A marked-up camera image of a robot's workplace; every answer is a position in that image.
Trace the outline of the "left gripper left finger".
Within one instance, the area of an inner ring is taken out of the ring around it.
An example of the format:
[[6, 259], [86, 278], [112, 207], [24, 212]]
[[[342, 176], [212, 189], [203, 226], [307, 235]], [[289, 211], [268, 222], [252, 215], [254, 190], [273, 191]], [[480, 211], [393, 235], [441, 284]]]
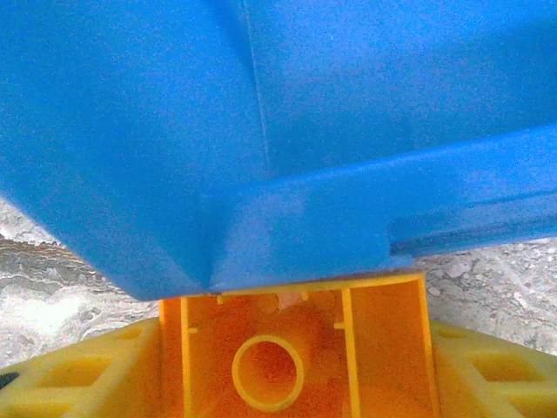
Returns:
[[0, 369], [0, 418], [160, 418], [159, 321]]

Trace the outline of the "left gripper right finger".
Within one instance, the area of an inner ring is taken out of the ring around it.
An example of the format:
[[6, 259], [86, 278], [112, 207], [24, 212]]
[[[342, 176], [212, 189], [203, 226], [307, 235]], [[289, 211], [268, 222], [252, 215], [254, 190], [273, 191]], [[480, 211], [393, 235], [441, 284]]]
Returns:
[[557, 418], [557, 356], [431, 323], [441, 418]]

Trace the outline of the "yellow lego brick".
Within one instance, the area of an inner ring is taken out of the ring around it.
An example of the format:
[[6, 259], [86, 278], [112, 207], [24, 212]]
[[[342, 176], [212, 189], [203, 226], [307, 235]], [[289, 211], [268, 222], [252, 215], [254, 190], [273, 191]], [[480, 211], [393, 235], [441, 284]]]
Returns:
[[421, 273], [160, 304], [163, 418], [439, 418]]

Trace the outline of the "blue plastic bin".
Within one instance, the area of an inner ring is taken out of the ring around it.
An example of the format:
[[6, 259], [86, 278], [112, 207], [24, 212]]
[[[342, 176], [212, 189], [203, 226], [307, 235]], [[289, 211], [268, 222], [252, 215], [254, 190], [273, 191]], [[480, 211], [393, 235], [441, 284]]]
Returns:
[[557, 236], [557, 0], [0, 0], [0, 196], [140, 300]]

